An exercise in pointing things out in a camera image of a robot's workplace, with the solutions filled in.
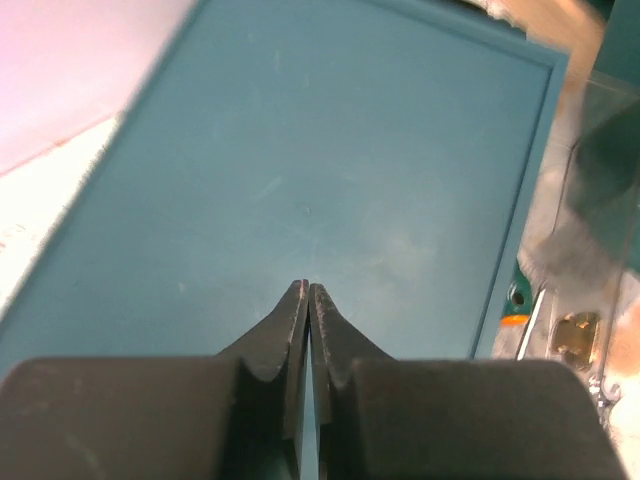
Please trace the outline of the stubby green screwdriver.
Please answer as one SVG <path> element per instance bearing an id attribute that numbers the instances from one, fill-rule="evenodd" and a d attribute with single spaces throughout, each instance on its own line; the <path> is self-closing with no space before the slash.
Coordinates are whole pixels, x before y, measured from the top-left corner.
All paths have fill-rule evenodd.
<path id="1" fill-rule="evenodd" d="M 523 326 L 532 315 L 534 293 L 527 279 L 513 280 L 503 308 L 502 326 Z"/>

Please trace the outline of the mirrored drawer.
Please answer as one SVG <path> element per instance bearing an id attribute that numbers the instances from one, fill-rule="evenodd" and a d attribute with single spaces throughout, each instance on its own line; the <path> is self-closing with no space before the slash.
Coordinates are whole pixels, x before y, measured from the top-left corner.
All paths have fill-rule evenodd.
<path id="1" fill-rule="evenodd" d="M 593 72 L 567 101 L 529 211 L 517 266 L 530 316 L 505 321 L 497 358 L 569 367 L 608 424 L 622 388 L 608 362 L 639 298 L 639 88 Z"/>

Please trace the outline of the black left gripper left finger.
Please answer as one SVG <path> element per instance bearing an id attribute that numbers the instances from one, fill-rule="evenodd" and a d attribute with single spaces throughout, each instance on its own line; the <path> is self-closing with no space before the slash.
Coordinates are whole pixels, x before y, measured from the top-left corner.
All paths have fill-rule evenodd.
<path id="1" fill-rule="evenodd" d="M 1 384 L 5 479 L 297 479 L 308 284 L 212 356 L 44 357 Z"/>

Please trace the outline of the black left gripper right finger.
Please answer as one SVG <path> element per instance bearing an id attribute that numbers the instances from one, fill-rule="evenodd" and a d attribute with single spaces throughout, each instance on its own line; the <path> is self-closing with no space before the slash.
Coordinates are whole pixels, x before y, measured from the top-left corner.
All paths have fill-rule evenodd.
<path id="1" fill-rule="evenodd" d="M 323 479 L 622 479 L 578 378 L 548 360 L 398 360 L 309 290 Z"/>

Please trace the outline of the teal drawer cabinet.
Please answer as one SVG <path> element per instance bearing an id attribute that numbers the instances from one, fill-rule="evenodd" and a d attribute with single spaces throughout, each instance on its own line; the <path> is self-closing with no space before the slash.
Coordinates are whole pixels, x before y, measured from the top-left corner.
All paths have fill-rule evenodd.
<path id="1" fill-rule="evenodd" d="M 488 360 L 567 69 L 450 1 L 201 1 L 1 322 L 44 357 L 212 356 L 308 284 L 398 360 Z"/>

